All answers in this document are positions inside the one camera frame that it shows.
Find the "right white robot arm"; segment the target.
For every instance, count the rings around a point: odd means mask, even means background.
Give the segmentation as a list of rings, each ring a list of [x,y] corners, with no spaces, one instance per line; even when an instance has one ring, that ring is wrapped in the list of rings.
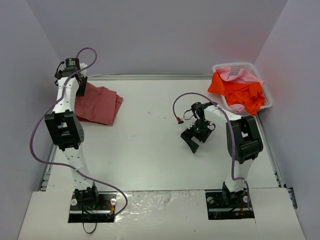
[[[240,116],[229,111],[221,111],[212,103],[196,102],[190,107],[195,122],[180,137],[192,153],[199,145],[194,138],[205,143],[213,130],[210,127],[225,127],[227,150],[231,156],[231,171],[222,184],[222,202],[234,206],[245,193],[246,178],[253,161],[263,150],[263,141],[253,116]]]

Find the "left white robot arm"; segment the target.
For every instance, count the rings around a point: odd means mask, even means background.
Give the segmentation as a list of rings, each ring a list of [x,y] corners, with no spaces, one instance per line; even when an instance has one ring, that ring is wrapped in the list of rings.
[[[95,209],[100,205],[101,197],[95,182],[86,177],[89,170],[83,153],[85,133],[75,113],[76,96],[84,95],[88,79],[80,70],[87,65],[80,63],[78,58],[67,58],[64,63],[65,68],[55,75],[58,78],[57,103],[52,113],[45,115],[44,121],[53,143],[72,166],[73,195],[78,207]]]

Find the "salmon pink t-shirt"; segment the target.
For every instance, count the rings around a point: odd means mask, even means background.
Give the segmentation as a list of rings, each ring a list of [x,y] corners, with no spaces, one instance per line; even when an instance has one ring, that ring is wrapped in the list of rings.
[[[75,114],[80,118],[112,126],[123,103],[116,91],[86,84],[84,96],[75,99]]]

